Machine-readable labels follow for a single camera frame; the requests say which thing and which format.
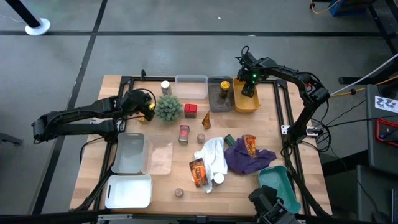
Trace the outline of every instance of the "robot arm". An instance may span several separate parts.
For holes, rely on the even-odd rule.
[[[245,82],[241,93],[253,97],[255,86],[270,75],[296,84],[304,102],[304,109],[296,122],[287,130],[285,140],[287,144],[301,142],[307,136],[307,123],[312,115],[329,99],[328,90],[314,74],[278,65],[271,58],[256,60],[248,50],[249,47],[245,46],[242,49],[242,56],[237,58],[242,65],[238,72],[238,80]]]
[[[123,98],[112,96],[97,100],[88,106],[49,112],[32,124],[35,143],[77,134],[99,134],[107,140],[118,132],[116,119],[141,112],[146,120],[151,121],[155,115],[153,108],[150,108],[151,99],[148,93],[132,90],[128,91]],[[112,119],[100,124],[70,124],[87,118]]]

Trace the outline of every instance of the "wooden tabletop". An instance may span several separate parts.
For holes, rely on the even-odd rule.
[[[117,95],[120,79],[121,76],[105,76],[99,99]],[[160,82],[135,82],[134,88],[150,89],[157,98],[162,95]],[[300,99],[299,91],[295,85],[289,83],[288,88],[294,120],[296,120],[303,109],[303,101]],[[198,144],[196,140],[199,133],[205,134],[206,139],[224,137],[227,134],[236,139],[240,138],[242,134],[253,134],[256,137],[257,149],[268,149],[276,153],[277,159],[272,161],[270,166],[284,165],[283,157],[280,155],[282,141],[279,134],[273,86],[259,84],[257,91],[262,106],[255,113],[242,114],[235,112],[235,110],[227,113],[210,113],[211,128],[208,130],[204,130],[201,124],[202,119],[210,109],[208,98],[204,100],[180,99],[183,104],[194,103],[198,105],[196,119],[185,118],[182,114],[180,119],[171,125],[162,124],[158,118],[154,118],[149,124],[141,124],[134,119],[128,121],[126,131],[129,133],[171,134],[174,137],[172,170],[168,175],[152,176],[152,202],[147,208],[124,209],[115,212],[170,215],[255,215],[254,205],[248,200],[248,195],[259,187],[258,172],[238,175],[229,170],[224,183],[213,186],[213,190],[206,194],[202,188],[196,188],[192,182],[189,162],[193,160],[193,153],[199,151],[203,146]],[[285,122],[287,122],[282,90],[280,90],[280,95]],[[178,143],[179,126],[181,124],[187,124],[190,127],[189,144],[187,146]],[[88,141],[95,138],[98,138],[98,136],[89,136]],[[306,138],[306,141],[316,144],[313,138]],[[104,141],[86,146],[70,208],[79,206],[98,183],[105,147]],[[322,208],[331,214],[318,152],[304,144],[300,144],[299,149],[306,186]],[[112,155],[114,155],[115,150],[116,146],[113,147]],[[177,198],[174,195],[176,188],[184,189],[182,198]],[[297,186],[295,189],[297,200],[301,202],[300,191]],[[104,197],[102,197],[100,208],[104,208]]]

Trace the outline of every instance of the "white plastic container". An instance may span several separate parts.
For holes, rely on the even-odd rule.
[[[176,75],[175,95],[183,99],[204,99],[207,96],[206,75]]]
[[[150,175],[112,175],[106,189],[106,208],[146,208],[152,200]]]

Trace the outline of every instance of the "white tray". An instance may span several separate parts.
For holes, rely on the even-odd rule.
[[[106,189],[106,208],[146,208],[152,200],[150,175],[112,175]]]

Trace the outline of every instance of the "teal bowl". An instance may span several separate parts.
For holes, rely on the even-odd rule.
[[[266,185],[278,191],[277,197],[284,201],[284,207],[293,214],[301,209],[292,186],[287,178],[287,168],[284,166],[268,167],[259,172],[260,187]]]

